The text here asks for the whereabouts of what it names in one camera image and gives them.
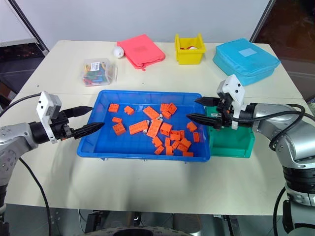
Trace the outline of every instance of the yellow plastic bin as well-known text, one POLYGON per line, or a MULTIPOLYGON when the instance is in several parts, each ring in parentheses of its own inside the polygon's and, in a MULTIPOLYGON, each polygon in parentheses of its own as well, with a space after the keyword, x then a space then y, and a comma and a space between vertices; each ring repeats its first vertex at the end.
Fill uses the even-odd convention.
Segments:
POLYGON ((201 34, 197 38, 179 38, 175 36, 176 60, 180 65, 199 64, 202 55, 206 52, 206 47, 203 44, 201 34))

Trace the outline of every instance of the label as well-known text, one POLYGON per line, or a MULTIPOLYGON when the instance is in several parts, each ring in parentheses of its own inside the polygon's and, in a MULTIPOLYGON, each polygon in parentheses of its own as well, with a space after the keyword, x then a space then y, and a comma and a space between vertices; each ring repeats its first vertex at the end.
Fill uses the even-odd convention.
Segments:
POLYGON ((247 49, 244 49, 244 50, 241 50, 241 51, 238 51, 238 52, 244 57, 249 57, 249 56, 257 53, 256 51, 254 51, 251 48, 247 48, 247 49))
POLYGON ((210 113, 211 117, 221 117, 221 113, 210 113))
POLYGON ((99 70, 99 65, 100 65, 100 62, 92 62, 92 63, 91 63, 91 70, 90 70, 90 71, 99 70))

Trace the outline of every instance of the lego brick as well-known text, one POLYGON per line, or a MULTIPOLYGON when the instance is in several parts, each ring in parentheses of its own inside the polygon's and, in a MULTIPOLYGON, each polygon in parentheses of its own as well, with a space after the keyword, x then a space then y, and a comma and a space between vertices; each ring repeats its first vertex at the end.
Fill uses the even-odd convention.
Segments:
POLYGON ((109 111, 109 112, 115 112, 115 113, 117 113, 118 110, 119 110, 119 104, 114 104, 114 103, 112 103, 112 104, 109 105, 109 108, 108 108, 108 111, 109 111))
POLYGON ((191 121, 187 124, 187 129, 189 129, 190 132, 193 132, 197 129, 197 126, 191 121))
POLYGON ((161 152, 163 152, 164 150, 164 147, 163 146, 159 146, 156 150, 155 150, 155 155, 160 155, 161 152))
POLYGON ((199 133, 193 132, 192 134, 193 134, 193 141, 195 143, 199 143, 200 142, 199 133))
POLYGON ((183 152, 183 156, 191 156, 191 157, 193 157, 193 152, 183 152))
POLYGON ((176 110, 177 107, 174 105, 174 103, 169 104, 167 107, 167 111, 172 115, 176 112, 176 110))
POLYGON ((181 143, 180 141, 175 140, 172 144, 172 148, 176 149, 180 143, 181 143))
POLYGON ((185 147, 189 148, 191 145, 191 141, 187 140, 186 138, 183 138, 181 140, 181 144, 184 145, 185 147))
POLYGON ((165 146, 171 146, 171 139, 169 137, 165 138, 165 146))
POLYGON ((118 118, 118 117, 113 117, 113 119, 112 119, 112 122, 115 122, 115 123, 121 123, 122 121, 123 121, 123 119, 118 118))
POLYGON ((181 134, 181 140, 182 140, 185 137, 185 131, 181 129, 179 132, 181 134))
POLYGON ((170 134, 181 134, 181 132, 179 130, 171 130, 170 134))
POLYGON ((143 109, 143 112, 150 117, 150 119, 155 119, 159 117, 159 113, 157 113, 152 107, 146 107, 143 109))
POLYGON ((167 111, 162 111, 162 115, 163 115, 163 117, 165 117, 165 118, 167 118, 167 119, 170 119, 171 116, 172 116, 172 114, 170 114, 170 113, 167 112, 167 111))
POLYGON ((121 135, 126 132, 125 127, 123 126, 122 123, 115 124, 113 126, 113 129, 117 135, 121 135))
POLYGON ((166 146, 166 154, 167 156, 173 156, 174 153, 173 153, 174 149, 171 147, 171 146, 166 146))
POLYGON ((149 127, 149 130, 147 132, 147 135, 154 138, 158 134, 158 130, 161 124, 162 124, 162 120, 153 119, 149 127))
POLYGON ((161 146, 163 143, 161 141, 161 139, 158 138, 158 136, 155 136, 153 139, 152 139, 152 143, 154 144, 154 146, 157 148, 159 146, 161 146))
POLYGON ((130 134, 135 134, 135 133, 141 132, 145 129, 148 129, 148 123, 146 120, 143 120, 141 122, 138 122, 136 124, 132 124, 129 126, 130 134))
POLYGON ((162 103, 162 104, 161 104, 160 111, 161 111, 161 112, 163 112, 163 111, 167 111, 167 107, 168 107, 168 105, 169 105, 169 104, 162 103))
POLYGON ((130 106, 126 106, 124 108, 124 112, 131 116, 134 113, 134 109, 131 108, 130 106))
POLYGON ((173 126, 172 126, 171 124, 168 124, 168 123, 163 122, 163 124, 162 124, 162 126, 161 126, 161 134, 164 134, 164 135, 166 135, 166 136, 169 136, 172 127, 173 127, 173 126))
POLYGON ((182 151, 182 152, 187 152, 188 151, 188 148, 186 146, 184 146, 183 144, 178 144, 177 149, 179 151, 182 151))
POLYGON ((171 140, 180 140, 181 134, 172 134, 171 133, 171 140))

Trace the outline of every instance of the gray floor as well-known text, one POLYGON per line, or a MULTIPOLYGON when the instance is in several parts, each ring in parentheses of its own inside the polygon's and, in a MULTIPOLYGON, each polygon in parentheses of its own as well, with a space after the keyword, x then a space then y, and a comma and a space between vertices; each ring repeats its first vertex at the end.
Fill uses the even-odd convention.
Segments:
MULTIPOLYGON (((77 209, 51 209, 53 235, 77 236, 82 234, 79 224, 77 209)), ((84 219, 91 210, 81 210, 84 219)), ((171 228, 172 217, 169 213, 145 212, 142 214, 144 226, 164 226, 171 228)), ((5 219, 10 224, 12 236, 43 236, 47 235, 48 224, 46 211, 43 207, 7 205, 5 219)), ((223 235, 217 219, 212 215, 200 215, 202 230, 199 236, 223 235)), ((237 216, 242 236, 272 236, 271 216, 237 216)), ((82 228, 85 229, 85 221, 82 219, 82 228)), ((230 235, 226 222, 222 222, 225 235, 230 235)), ((280 236, 287 235, 282 227, 282 219, 278 217, 278 232, 280 236)))

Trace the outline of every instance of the white table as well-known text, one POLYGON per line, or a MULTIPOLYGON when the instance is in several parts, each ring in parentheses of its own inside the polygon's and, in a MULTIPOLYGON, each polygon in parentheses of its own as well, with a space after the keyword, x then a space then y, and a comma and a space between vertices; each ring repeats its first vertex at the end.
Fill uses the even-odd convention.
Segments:
MULTIPOLYGON (((158 43, 167 55, 165 61, 143 72, 135 70, 126 59, 117 60, 117 83, 108 87, 84 87, 77 77, 79 62, 84 58, 111 58, 113 45, 111 42, 59 42, 17 98, 46 90, 57 94, 63 109, 67 109, 93 106, 102 89, 186 91, 214 96, 219 81, 226 77, 211 60, 215 44, 206 44, 206 60, 200 65, 179 66, 174 59, 174 45, 158 43)), ((268 45, 262 46, 270 51, 268 45)), ((273 76, 247 86, 246 92, 247 102, 306 106, 282 66, 273 76)), ((2 117, 1 125, 38 121, 36 104, 37 99, 32 98, 14 106, 2 117)), ((89 114, 72 118, 70 126, 78 128, 87 123, 88 117, 89 114)), ((78 144, 79 140, 73 139, 55 145, 45 143, 23 156, 42 183, 51 207, 271 215, 284 185, 282 167, 275 153, 269 150, 269 141, 261 135, 256 135, 249 159, 212 157, 206 163, 187 164, 81 158, 76 155, 78 144)), ((44 206, 38 187, 19 162, 8 186, 6 202, 44 206)))

